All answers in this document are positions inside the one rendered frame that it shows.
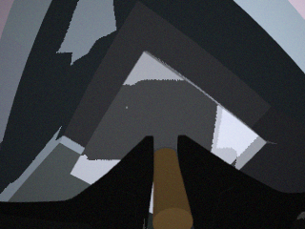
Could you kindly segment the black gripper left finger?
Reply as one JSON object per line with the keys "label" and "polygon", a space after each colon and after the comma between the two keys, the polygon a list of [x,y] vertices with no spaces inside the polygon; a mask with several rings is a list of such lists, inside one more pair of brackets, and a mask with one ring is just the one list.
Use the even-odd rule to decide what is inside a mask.
{"label": "black gripper left finger", "polygon": [[147,229],[153,190],[153,136],[74,198],[0,201],[0,229]]}

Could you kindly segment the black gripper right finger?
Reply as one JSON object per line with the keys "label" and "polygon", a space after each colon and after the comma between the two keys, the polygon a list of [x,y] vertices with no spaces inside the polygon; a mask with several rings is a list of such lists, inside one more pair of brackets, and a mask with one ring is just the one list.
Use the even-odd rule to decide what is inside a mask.
{"label": "black gripper right finger", "polygon": [[194,229],[305,229],[305,193],[277,191],[186,135],[177,155]]}

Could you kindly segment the brown cylindrical peg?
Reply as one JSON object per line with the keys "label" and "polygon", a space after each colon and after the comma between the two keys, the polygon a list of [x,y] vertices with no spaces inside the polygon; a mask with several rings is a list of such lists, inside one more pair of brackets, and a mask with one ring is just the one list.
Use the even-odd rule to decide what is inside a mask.
{"label": "brown cylindrical peg", "polygon": [[154,153],[152,226],[154,229],[191,229],[193,216],[176,152]]}

